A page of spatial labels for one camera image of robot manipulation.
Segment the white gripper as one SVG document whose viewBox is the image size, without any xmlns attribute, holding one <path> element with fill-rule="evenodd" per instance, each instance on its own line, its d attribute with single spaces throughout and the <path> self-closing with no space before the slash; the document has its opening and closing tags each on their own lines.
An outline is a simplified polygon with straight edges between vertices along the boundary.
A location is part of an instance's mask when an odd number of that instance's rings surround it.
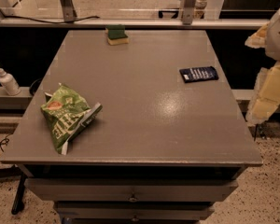
<svg viewBox="0 0 280 224">
<path fill-rule="evenodd" d="M 265 48 L 266 55 L 280 61 L 280 8 L 270 19 L 249 36 L 245 45 L 252 49 Z M 261 124 L 280 106 L 280 62 L 270 69 L 261 68 L 245 115 L 250 125 Z"/>
</svg>

